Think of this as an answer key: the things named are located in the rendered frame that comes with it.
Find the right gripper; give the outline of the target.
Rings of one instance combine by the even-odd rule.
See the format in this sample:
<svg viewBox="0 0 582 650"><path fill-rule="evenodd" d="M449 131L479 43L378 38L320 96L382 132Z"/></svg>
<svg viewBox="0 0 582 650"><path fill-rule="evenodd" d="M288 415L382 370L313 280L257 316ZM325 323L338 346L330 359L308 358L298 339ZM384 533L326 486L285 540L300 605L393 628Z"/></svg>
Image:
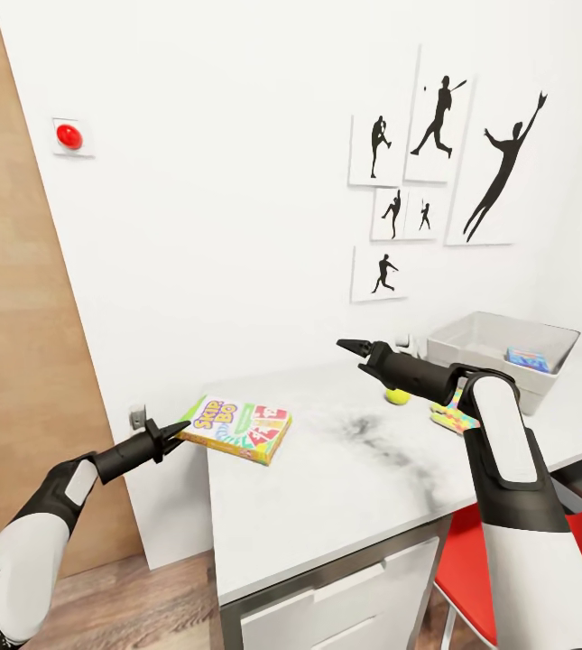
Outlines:
<svg viewBox="0 0 582 650"><path fill-rule="evenodd" d="M337 345L362 358L371 356L366 364L357 366L369 375L379 378L387 390L402 390L411 395L417 392L417 379L424 367L431 363L427 360L409 357L395 352L388 343L364 339L338 339Z"/></svg>

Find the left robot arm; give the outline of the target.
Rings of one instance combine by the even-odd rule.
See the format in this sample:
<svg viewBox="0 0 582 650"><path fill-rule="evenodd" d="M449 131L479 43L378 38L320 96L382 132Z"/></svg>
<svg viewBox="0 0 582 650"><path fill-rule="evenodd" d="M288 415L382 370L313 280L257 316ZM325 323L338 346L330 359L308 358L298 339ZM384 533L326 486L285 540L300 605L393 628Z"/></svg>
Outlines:
<svg viewBox="0 0 582 650"><path fill-rule="evenodd" d="M0 650L23 648L50 614L62 558L88 495L149 460L179 447L190 420L159 428L145 402L129 407L130 438L53 467L43 485L0 533Z"/></svg>

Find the tennis ball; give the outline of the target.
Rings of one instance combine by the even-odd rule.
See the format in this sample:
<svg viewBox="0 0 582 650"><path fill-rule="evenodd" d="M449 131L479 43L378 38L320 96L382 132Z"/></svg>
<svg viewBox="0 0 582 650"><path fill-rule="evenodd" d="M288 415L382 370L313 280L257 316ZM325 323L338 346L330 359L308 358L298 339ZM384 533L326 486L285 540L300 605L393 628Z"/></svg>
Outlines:
<svg viewBox="0 0 582 650"><path fill-rule="evenodd" d="M402 390L386 390L386 396L392 403L404 404L410 401L412 395Z"/></svg>

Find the board game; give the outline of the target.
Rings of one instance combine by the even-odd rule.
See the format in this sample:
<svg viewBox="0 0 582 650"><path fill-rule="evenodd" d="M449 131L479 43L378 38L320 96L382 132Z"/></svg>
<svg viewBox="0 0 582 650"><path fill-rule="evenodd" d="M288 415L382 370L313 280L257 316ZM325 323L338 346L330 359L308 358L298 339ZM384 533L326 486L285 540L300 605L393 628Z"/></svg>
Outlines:
<svg viewBox="0 0 582 650"><path fill-rule="evenodd" d="M176 423L187 420L192 424L174 438L269 466L287 437L294 415L206 395Z"/></svg>
<svg viewBox="0 0 582 650"><path fill-rule="evenodd" d="M530 351L520 348L508 348L506 350L508 363L522 367L539 370L544 374L549 373L545 357L539 351Z"/></svg>

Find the jigsaw puzzle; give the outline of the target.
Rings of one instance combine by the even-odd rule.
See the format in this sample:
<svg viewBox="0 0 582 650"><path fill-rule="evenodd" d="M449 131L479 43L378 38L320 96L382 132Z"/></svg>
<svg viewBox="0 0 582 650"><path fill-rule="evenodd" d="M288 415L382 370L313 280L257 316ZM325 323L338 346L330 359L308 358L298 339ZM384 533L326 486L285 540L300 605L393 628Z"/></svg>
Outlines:
<svg viewBox="0 0 582 650"><path fill-rule="evenodd" d="M465 430L479 427L479 421L465 415L457 409L457 403L462 394L462 390L457 389L451 403L448 406L442 406L438 403L432 403L432 411L438 411L438 414L431 414L434 422L448 427L452 431L463 433Z"/></svg>

